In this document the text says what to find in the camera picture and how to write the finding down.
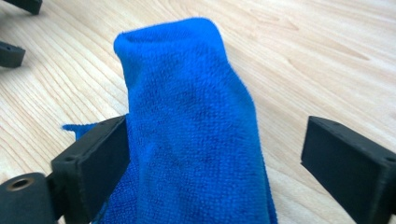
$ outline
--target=light wood surface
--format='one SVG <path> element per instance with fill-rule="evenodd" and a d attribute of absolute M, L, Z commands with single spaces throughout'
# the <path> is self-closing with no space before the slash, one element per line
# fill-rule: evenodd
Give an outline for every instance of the light wood surface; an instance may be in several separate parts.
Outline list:
<path fill-rule="evenodd" d="M 0 183 L 49 174 L 74 141 L 62 124 L 128 112 L 118 33 L 193 16 L 219 27 L 254 98 L 279 222 L 353 223 L 300 155 L 309 115 L 396 151 L 392 0 L 45 0 L 35 17 L 0 1 L 0 40 L 27 50 L 22 67 L 0 68 Z"/>

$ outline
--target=black 3d-printed part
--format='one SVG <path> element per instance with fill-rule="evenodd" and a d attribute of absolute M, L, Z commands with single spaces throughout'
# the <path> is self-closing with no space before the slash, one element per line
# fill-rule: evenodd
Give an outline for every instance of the black 3d-printed part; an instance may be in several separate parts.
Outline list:
<path fill-rule="evenodd" d="M 16 68 L 21 66 L 25 50 L 0 41 L 0 66 Z"/>
<path fill-rule="evenodd" d="M 89 223 L 129 164 L 125 117 L 98 123 L 52 162 L 52 181 L 64 187 L 67 223 Z"/>
<path fill-rule="evenodd" d="M 302 165 L 357 223 L 396 214 L 396 154 L 348 127 L 310 117 Z"/>
<path fill-rule="evenodd" d="M 0 223 L 53 224 L 54 220 L 44 175 L 20 175 L 0 185 Z"/>
<path fill-rule="evenodd" d="M 38 15 L 40 12 L 41 5 L 43 3 L 42 0 L 4 0 L 16 7 L 20 7 L 33 15 Z"/>

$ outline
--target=towel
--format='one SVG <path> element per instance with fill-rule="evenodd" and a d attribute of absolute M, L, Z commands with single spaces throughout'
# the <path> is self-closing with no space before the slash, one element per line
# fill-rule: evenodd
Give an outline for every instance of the towel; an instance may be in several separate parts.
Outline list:
<path fill-rule="evenodd" d="M 216 26 L 120 34 L 131 163 L 96 223 L 277 223 L 253 101 Z M 67 125 L 77 137 L 92 125 Z"/>

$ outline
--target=wood grain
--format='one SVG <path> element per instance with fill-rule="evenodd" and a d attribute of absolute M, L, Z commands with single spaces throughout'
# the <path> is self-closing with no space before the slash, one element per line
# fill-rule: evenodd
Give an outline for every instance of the wood grain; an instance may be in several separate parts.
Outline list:
<path fill-rule="evenodd" d="M 0 2 L 0 39 L 27 50 L 22 67 L 0 68 L 0 182 L 48 174 L 73 143 L 62 124 L 128 112 L 118 33 L 195 16 L 219 27 L 254 98 L 279 222 L 353 223 L 300 155 L 309 115 L 396 151 L 391 0 L 53 0 L 36 17 Z"/>

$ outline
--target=folded cloth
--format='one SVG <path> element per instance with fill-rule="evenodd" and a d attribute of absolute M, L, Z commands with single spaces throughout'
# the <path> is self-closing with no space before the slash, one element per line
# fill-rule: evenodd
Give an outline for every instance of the folded cloth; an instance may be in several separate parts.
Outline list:
<path fill-rule="evenodd" d="M 254 104 L 216 26 L 155 25 L 120 34 L 114 50 L 131 163 L 96 222 L 277 223 Z"/>

